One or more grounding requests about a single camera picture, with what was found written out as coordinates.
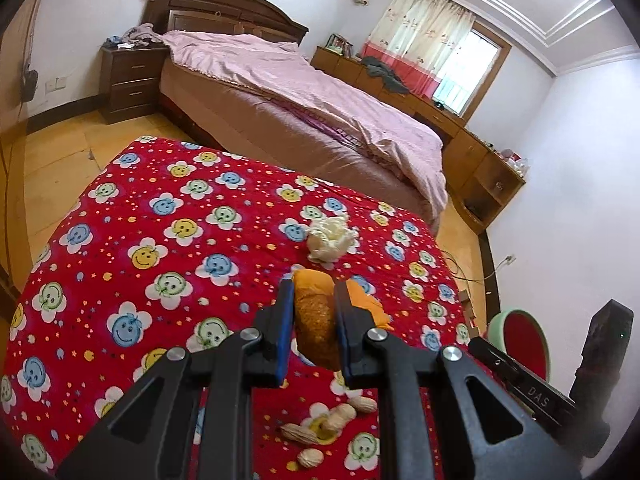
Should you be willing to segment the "peanut shell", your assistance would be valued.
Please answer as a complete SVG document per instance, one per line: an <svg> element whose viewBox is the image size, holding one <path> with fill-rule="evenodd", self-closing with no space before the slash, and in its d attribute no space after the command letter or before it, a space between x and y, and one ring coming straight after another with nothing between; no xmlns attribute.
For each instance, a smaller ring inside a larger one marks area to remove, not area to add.
<svg viewBox="0 0 640 480"><path fill-rule="evenodd" d="M322 420L320 428L327 434L339 434L356 417L355 408L350 404L343 403L329 411L326 419Z"/></svg>
<svg viewBox="0 0 640 480"><path fill-rule="evenodd" d="M371 414L378 411L378 402L368 396L354 396L349 398L347 403L357 412Z"/></svg>
<svg viewBox="0 0 640 480"><path fill-rule="evenodd" d="M280 431L286 440L309 445L319 443L317 435L308 427L296 424L284 424L280 427Z"/></svg>
<svg viewBox="0 0 640 480"><path fill-rule="evenodd" d="M317 468L323 460L323 452L316 448L306 448L297 455L297 463L305 469Z"/></svg>

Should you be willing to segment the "crumpled cream tissue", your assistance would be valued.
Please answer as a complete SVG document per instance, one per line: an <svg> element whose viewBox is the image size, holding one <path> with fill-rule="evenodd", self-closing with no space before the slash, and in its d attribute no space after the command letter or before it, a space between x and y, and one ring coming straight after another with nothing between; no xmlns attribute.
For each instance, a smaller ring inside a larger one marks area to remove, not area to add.
<svg viewBox="0 0 640 480"><path fill-rule="evenodd" d="M309 259L318 263L337 262L359 238L346 214L314 220L305 232Z"/></svg>

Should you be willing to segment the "red bin green rim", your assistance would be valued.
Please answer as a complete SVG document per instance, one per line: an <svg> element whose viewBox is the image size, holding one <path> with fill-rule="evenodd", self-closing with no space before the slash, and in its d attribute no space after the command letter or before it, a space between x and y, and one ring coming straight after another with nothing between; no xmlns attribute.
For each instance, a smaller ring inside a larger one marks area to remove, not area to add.
<svg viewBox="0 0 640 480"><path fill-rule="evenodd" d="M489 342L542 380L550 377L549 347L536 318L524 310L500 312L488 324Z"/></svg>

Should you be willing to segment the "red smiley flower blanket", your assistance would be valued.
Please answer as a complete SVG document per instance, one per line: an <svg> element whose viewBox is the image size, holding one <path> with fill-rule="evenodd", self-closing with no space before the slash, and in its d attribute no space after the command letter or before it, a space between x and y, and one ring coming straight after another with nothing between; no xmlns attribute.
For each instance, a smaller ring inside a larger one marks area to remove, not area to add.
<svg viewBox="0 0 640 480"><path fill-rule="evenodd" d="M346 214L334 263L306 226ZM50 477L166 351L204 351L250 325L296 270L357 280L410 346L465 348L457 285L426 223L351 188L155 136L87 186L35 261L10 329L2 477Z"/></svg>

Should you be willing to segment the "long wooden cabinet desk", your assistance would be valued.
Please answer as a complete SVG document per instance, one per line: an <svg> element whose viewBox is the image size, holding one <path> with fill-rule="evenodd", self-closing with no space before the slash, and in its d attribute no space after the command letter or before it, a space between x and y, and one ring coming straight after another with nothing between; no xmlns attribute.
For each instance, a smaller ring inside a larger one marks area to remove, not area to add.
<svg viewBox="0 0 640 480"><path fill-rule="evenodd" d="M454 208L475 233L486 231L525 184L524 178L506 160L463 128L459 119L411 93L399 94L384 89L383 79L369 76L364 65L353 58L318 47L311 65L435 131L444 144L442 166L447 191L452 196Z"/></svg>

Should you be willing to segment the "dark wooden bed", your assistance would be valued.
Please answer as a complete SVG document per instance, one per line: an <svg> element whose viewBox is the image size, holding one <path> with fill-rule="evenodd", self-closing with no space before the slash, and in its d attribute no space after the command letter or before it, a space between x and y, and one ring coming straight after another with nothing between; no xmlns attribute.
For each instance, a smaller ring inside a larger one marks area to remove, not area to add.
<svg viewBox="0 0 640 480"><path fill-rule="evenodd" d="M249 34L270 42L294 42L298 50L308 32L267 0L148 0L143 19L162 36L171 30ZM160 93L173 113L202 129L209 143L345 185L415 212L433 232L439 229L442 212L433 214L398 170L303 110L188 72L171 61L170 51Z"/></svg>

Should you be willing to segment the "pink quilt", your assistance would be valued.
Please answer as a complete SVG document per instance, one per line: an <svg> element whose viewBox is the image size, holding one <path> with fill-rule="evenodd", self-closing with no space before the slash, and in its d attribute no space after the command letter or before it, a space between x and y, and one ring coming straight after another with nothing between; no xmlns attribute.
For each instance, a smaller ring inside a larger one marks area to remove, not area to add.
<svg viewBox="0 0 640 480"><path fill-rule="evenodd" d="M446 179L438 135L397 108L316 70L294 42L182 30L166 32L162 40L175 65L311 114L398 170L433 214L445 209Z"/></svg>

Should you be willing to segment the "grey clothes pile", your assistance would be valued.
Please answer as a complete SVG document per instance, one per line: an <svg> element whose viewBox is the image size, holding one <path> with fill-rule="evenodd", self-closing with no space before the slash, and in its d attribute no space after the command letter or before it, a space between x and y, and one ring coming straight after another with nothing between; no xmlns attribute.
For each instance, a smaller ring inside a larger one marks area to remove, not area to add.
<svg viewBox="0 0 640 480"><path fill-rule="evenodd" d="M383 87L392 93L409 94L409 88L404 84L395 71L374 56L365 56L361 59L361 64L366 69L367 74L372 78L380 78Z"/></svg>

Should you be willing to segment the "dark wooden nightstand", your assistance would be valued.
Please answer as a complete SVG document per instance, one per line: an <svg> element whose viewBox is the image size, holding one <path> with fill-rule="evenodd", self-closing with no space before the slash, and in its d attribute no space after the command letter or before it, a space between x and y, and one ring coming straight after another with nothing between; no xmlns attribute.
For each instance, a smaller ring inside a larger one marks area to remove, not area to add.
<svg viewBox="0 0 640 480"><path fill-rule="evenodd" d="M101 49L99 112L107 124L155 112L168 52L164 46Z"/></svg>

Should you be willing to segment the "clothes on nightstand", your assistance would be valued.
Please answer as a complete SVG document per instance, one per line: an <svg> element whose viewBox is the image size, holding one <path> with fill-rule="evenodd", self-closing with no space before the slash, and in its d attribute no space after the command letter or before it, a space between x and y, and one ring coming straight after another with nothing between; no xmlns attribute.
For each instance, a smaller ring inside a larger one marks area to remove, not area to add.
<svg viewBox="0 0 640 480"><path fill-rule="evenodd" d="M151 23L143 23L128 29L122 36L111 36L104 41L103 47L115 50L128 50L161 46L162 37L154 32Z"/></svg>

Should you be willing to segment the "floral red curtain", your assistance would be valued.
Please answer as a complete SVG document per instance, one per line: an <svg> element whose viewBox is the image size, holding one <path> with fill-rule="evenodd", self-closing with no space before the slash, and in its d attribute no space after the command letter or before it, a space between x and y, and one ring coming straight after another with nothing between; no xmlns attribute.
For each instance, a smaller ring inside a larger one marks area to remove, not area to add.
<svg viewBox="0 0 640 480"><path fill-rule="evenodd" d="M411 93L429 99L450 55L476 15L452 0L392 0L364 42L361 55L391 68Z"/></svg>

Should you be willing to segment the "black wall charger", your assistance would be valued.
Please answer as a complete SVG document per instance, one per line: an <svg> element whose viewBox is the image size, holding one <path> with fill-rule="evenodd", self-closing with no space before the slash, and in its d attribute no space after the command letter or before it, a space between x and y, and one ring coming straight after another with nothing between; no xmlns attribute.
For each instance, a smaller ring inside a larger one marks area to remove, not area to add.
<svg viewBox="0 0 640 480"><path fill-rule="evenodd" d="M38 86L39 74L36 70L24 70L21 85L21 102L28 103L34 97Z"/></svg>

